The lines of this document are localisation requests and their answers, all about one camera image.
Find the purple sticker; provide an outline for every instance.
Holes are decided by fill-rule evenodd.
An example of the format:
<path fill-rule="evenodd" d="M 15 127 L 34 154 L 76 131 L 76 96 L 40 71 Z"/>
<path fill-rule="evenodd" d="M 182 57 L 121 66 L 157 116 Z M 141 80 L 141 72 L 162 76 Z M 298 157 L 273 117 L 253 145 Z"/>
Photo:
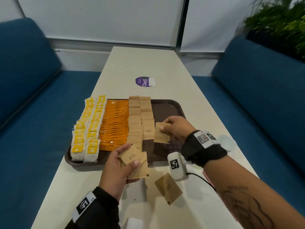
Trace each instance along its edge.
<path fill-rule="evenodd" d="M 136 78 L 135 83 L 141 87 L 151 87 L 151 86 L 149 86 L 148 78 L 149 77 L 146 77 L 146 76 Z"/>

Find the sofa backrest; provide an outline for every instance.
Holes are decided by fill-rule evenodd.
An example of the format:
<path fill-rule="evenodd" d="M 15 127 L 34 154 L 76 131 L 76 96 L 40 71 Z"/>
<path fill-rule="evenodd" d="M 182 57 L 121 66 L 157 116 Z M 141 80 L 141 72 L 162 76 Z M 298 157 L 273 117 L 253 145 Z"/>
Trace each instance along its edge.
<path fill-rule="evenodd" d="M 0 128 L 60 68 L 32 19 L 0 23 Z"/>
<path fill-rule="evenodd" d="M 305 63 L 238 36 L 212 75 L 305 173 Z"/>

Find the left hand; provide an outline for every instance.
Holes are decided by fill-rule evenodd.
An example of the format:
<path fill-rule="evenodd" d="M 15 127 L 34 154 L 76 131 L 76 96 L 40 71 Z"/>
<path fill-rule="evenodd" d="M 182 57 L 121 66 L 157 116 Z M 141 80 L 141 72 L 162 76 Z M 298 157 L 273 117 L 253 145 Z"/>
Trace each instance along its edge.
<path fill-rule="evenodd" d="M 139 167 L 139 161 L 133 161 L 124 167 L 120 167 L 120 163 L 118 161 L 119 154 L 129 147 L 129 143 L 124 144 L 109 154 L 98 185 L 118 201 L 122 196 L 125 185 L 139 180 L 127 180 L 127 176 Z"/>

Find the potted plant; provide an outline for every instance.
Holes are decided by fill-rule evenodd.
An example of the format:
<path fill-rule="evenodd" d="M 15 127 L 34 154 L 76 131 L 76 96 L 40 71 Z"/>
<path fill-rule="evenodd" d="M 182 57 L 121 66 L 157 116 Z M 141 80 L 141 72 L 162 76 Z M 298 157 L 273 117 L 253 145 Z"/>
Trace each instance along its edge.
<path fill-rule="evenodd" d="M 247 39 L 305 62 L 305 0 L 291 2 L 256 0 L 258 12 L 245 20 Z"/>

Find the hand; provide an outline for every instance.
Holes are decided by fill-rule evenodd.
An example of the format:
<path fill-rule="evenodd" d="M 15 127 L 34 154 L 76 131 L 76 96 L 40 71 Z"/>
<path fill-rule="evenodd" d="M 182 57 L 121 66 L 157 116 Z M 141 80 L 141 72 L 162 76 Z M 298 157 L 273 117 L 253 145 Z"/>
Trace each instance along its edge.
<path fill-rule="evenodd" d="M 118 161 L 118 155 L 129 147 L 129 143 L 124 144 L 109 154 L 98 185 L 118 201 L 122 196 L 125 185 L 139 180 L 127 180 L 127 176 L 137 167 L 139 167 L 139 161 L 133 161 L 124 167 L 120 167 L 120 163 Z"/>
<path fill-rule="evenodd" d="M 176 137 L 181 142 L 185 142 L 185 139 L 190 135 L 193 131 L 196 131 L 185 118 L 181 116 L 171 116 L 167 118 L 163 123 L 170 123 L 170 126 L 160 127 L 160 131 Z"/>

